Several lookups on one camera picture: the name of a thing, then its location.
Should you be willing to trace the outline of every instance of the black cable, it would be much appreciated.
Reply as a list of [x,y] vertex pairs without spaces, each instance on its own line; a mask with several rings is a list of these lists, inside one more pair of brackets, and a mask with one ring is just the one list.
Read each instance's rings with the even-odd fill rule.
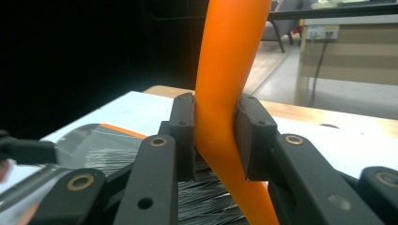
[[[319,18],[341,18],[341,17],[359,17],[359,16],[379,16],[395,15],[398,13],[398,4],[396,3],[372,3],[369,6],[352,6],[317,9],[298,9],[289,11],[271,11],[268,14],[269,20],[295,20],[295,19],[319,19]],[[188,17],[168,17],[162,18],[152,15],[152,22],[172,22],[187,20],[204,20],[206,15],[188,16]]]
[[314,102],[315,102],[315,89],[316,89],[316,83],[317,83],[317,80],[318,80],[318,77],[319,77],[319,70],[321,69],[323,58],[324,58],[325,51],[326,51],[326,47],[328,46],[328,42],[329,42],[329,40],[331,38],[331,35],[332,35],[331,32],[327,32],[326,33],[325,43],[324,43],[324,46],[323,46],[323,49],[322,49],[321,57],[319,58],[318,66],[316,67],[316,73],[314,75],[313,92],[311,94],[311,98],[310,98],[310,101],[308,103],[309,107],[313,107]]

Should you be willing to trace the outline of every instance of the floor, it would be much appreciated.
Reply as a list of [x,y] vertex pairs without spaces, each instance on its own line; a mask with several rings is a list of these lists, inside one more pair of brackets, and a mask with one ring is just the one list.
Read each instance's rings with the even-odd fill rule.
[[[299,70],[299,37],[295,37],[294,45],[289,45],[287,38],[283,42],[286,53],[281,53],[278,42],[260,44],[245,86],[246,93],[261,100],[294,104]],[[267,65],[268,70],[265,71],[259,69],[263,61],[274,64]],[[398,86],[318,79],[313,107],[398,120]]]

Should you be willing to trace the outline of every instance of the desk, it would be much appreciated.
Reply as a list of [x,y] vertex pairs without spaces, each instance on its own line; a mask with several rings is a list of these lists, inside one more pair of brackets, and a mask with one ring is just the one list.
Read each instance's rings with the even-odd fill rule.
[[[145,90],[145,93],[169,98],[175,98],[187,92],[193,91],[160,85]],[[343,130],[362,134],[398,138],[398,121],[396,120],[318,110],[275,102],[261,101],[261,103],[272,116],[311,124],[333,125]]]
[[[325,40],[307,39],[308,27],[322,25],[340,25],[337,39],[328,42],[324,53]],[[398,85],[398,14],[304,20],[302,34],[296,105],[304,105],[310,95],[321,55],[323,62],[317,77],[322,81]],[[365,100],[372,94],[360,96],[364,102],[375,105],[371,100]],[[386,100],[383,106],[394,103]]]
[[[145,90],[144,94],[128,92],[49,134],[43,140],[57,142],[71,130],[93,123],[107,123],[153,135],[158,132],[161,121],[169,120],[173,105],[171,98],[187,92],[192,91],[167,86],[151,87]],[[336,170],[357,178],[363,168],[370,166],[386,166],[398,170],[397,121],[265,101],[262,104],[274,116],[281,133],[294,133],[306,137]],[[341,129],[322,127],[318,124],[333,124]],[[12,179],[0,185],[0,193],[39,168],[28,169],[16,166],[11,170],[9,178]],[[20,214],[26,208],[20,205],[15,207]],[[0,221],[6,221],[5,217],[11,220],[18,219],[17,213],[9,212],[10,214],[0,214]]]

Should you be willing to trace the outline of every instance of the cable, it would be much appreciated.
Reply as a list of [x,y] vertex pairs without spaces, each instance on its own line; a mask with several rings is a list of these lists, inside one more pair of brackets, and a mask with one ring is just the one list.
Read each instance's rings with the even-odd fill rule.
[[[316,32],[311,32],[311,48],[310,48],[310,62],[314,62],[314,44],[315,44]],[[304,105],[309,107],[312,93],[307,93],[306,98],[304,100]]]
[[324,43],[324,46],[323,46],[323,49],[322,49],[321,57],[319,58],[318,65],[316,67],[316,73],[314,75],[313,92],[311,94],[311,97],[310,97],[310,100],[309,100],[309,103],[308,103],[309,107],[313,107],[314,102],[315,102],[315,89],[316,89],[316,83],[317,83],[317,80],[318,80],[318,77],[319,77],[319,70],[321,68],[321,65],[322,65],[322,62],[323,62],[323,58],[324,58],[324,55],[325,55],[325,51],[326,51],[326,47],[328,46],[328,42],[329,42],[329,40],[331,38],[331,35],[332,35],[331,32],[326,32],[325,43]]

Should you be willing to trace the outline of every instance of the screw hole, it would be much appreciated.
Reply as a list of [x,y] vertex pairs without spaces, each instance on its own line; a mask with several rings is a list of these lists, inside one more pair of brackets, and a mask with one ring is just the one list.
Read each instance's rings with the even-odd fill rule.
[[167,140],[164,138],[154,138],[150,141],[150,145],[159,147],[167,144]]
[[81,177],[81,178],[78,178],[77,180],[73,181],[73,185],[77,188],[80,188],[80,187],[84,186],[85,184],[87,184],[87,182],[88,182],[87,177]]
[[152,201],[151,198],[143,198],[143,199],[141,199],[140,201],[138,201],[138,204],[137,204],[137,205],[138,205],[138,207],[139,207],[140,209],[146,210],[146,209],[152,207],[153,201]]
[[302,140],[298,136],[294,135],[289,135],[284,138],[288,143],[294,144],[294,145],[301,145],[304,143],[304,140]]
[[67,189],[76,191],[89,187],[94,182],[94,176],[91,174],[78,174],[72,177],[67,183]]
[[389,172],[378,172],[376,178],[381,183],[392,188],[398,188],[398,176]]

